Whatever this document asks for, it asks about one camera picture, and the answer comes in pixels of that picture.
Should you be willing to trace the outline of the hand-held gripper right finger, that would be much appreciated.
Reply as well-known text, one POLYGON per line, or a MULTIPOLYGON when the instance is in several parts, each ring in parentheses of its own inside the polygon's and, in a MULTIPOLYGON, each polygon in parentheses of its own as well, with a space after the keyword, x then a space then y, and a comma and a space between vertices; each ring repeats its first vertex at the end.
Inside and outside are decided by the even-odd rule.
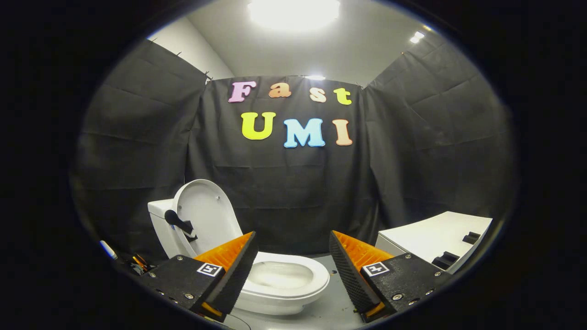
POLYGON ((413 253, 392 255, 331 231, 329 252, 364 323, 410 309, 446 286, 452 274, 413 253))

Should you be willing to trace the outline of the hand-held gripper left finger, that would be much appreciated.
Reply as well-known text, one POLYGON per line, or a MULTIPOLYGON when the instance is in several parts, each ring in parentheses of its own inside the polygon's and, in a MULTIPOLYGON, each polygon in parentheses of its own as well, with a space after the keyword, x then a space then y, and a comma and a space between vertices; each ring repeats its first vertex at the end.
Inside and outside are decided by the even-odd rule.
POLYGON ((138 281, 191 313, 224 322, 236 305, 257 253, 257 235, 252 231, 197 257, 171 257, 139 276, 138 281))

